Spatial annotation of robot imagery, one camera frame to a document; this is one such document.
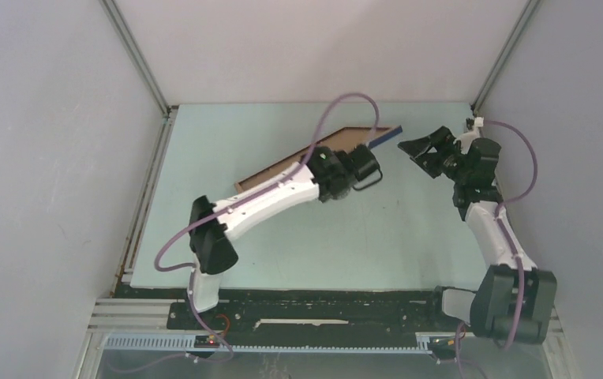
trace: wall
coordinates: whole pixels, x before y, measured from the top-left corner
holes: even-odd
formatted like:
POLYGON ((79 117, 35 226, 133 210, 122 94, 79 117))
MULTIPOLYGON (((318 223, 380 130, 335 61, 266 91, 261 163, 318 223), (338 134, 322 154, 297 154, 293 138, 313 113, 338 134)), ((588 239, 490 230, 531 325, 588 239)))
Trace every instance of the wall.
POLYGON ((0 378, 66 378, 161 114, 96 0, 0 0, 0 378))
POLYGON ((119 1, 167 101, 473 101, 526 0, 119 1))
MULTIPOLYGON (((537 187, 509 209, 524 246, 559 281, 556 304, 586 378, 603 377, 603 2, 543 2, 485 106, 531 139, 537 187)), ((504 146, 507 194, 530 180, 517 137, 504 146)))

